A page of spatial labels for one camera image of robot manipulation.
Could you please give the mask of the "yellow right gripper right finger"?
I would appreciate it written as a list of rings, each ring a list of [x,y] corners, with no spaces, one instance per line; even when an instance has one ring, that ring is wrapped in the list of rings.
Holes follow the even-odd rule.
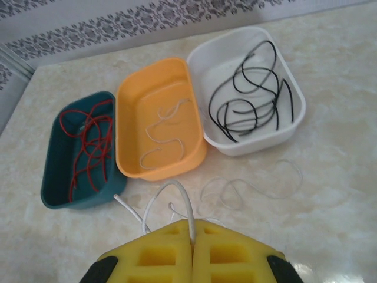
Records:
[[[298,282],[285,255],[244,234],[196,220],[192,282]]]

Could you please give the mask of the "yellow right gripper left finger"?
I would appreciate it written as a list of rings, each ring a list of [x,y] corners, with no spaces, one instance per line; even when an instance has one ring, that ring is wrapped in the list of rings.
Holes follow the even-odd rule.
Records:
[[[102,254],[81,282],[191,282],[187,221],[177,221]]]

